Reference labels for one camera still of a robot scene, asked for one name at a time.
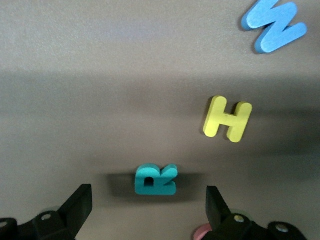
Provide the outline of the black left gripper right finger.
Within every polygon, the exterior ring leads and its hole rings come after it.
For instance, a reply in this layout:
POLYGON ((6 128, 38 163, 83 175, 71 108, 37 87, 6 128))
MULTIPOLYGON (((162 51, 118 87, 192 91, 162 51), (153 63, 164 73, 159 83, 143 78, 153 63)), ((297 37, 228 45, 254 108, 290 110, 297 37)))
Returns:
POLYGON ((206 187, 206 215, 211 231, 207 240, 305 240, 301 231, 273 221, 263 228, 240 213, 232 213, 216 186, 206 187))

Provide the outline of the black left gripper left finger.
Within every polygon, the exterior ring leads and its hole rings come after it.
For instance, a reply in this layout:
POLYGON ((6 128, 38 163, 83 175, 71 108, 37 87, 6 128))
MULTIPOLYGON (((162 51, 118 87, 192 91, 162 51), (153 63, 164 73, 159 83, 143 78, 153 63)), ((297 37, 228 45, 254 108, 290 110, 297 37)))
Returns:
POLYGON ((2 240, 74 240, 92 209, 92 185, 82 184, 57 211, 45 211, 21 225, 14 218, 1 218, 0 238, 2 240))

